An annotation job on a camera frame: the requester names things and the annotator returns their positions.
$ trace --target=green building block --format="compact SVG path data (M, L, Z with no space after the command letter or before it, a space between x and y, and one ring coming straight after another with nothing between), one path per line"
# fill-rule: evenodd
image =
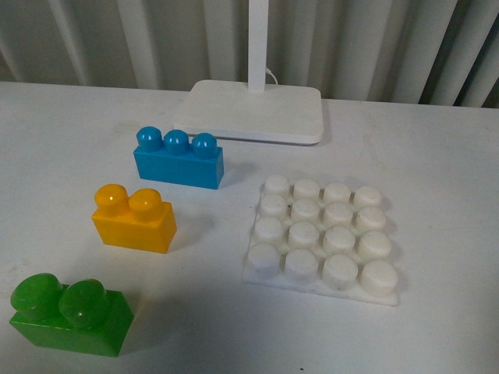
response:
M95 279L71 286L49 273L33 275L10 298L10 324L39 347L92 355L119 355L133 321L123 294Z

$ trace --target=toy block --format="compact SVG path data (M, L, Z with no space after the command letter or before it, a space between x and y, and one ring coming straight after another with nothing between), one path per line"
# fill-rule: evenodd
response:
M341 182L264 183L242 280L246 283L396 306L398 274L382 195Z
M49 273L28 277L10 298L10 324L38 347L116 357L133 321L121 292L95 279L71 286Z
M182 130L172 130L162 139L160 130L148 126L137 133L137 141L133 156L142 179L218 189L224 154L211 134L203 132L189 144Z
M128 197L122 185L104 185L95 193L95 228L107 245L166 253L177 231L170 203L154 189Z

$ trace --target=duplo block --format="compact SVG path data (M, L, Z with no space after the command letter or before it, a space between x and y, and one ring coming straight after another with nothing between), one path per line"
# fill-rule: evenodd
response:
M242 279L246 283L396 306L398 273L382 196L341 182L323 189L282 175L264 183Z
M172 205L154 189L128 197L122 185L104 185L95 194L95 228L107 245L166 253L177 231Z
M148 126L137 133L137 141L133 156L142 179L218 189L224 156L211 134L201 133L189 143L182 130L172 130L162 139L159 129Z
M119 355L133 321L123 294L87 279L71 286L49 273L33 275L10 298L10 324L38 347Z

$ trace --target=yellow building block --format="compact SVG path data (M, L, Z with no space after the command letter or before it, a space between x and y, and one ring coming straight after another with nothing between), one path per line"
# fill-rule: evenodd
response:
M128 197L122 185L104 185L95 193L92 215L102 242L166 253L177 231L170 203L155 189L139 189Z

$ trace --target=white curtain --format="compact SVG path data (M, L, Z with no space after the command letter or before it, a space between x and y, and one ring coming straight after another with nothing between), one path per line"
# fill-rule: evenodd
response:
M270 0L267 67L324 98L497 108L498 14L498 0ZM190 90L245 81L247 41L248 0L0 2L0 80Z

